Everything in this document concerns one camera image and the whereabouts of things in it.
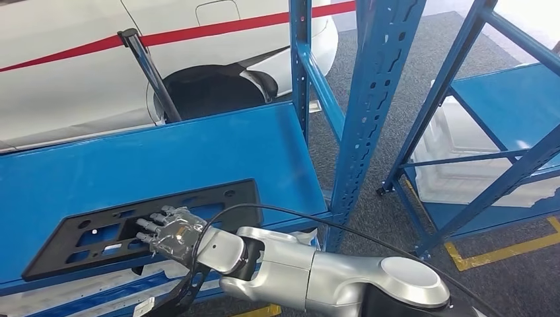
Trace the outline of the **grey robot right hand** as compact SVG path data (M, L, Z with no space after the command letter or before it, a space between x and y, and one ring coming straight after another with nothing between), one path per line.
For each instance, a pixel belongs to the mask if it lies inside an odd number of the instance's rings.
M194 215L187 207L175 208L165 205L149 219L138 218L135 222L142 230L136 237L149 245L149 250L188 269L193 267L193 248L199 240L207 221Z

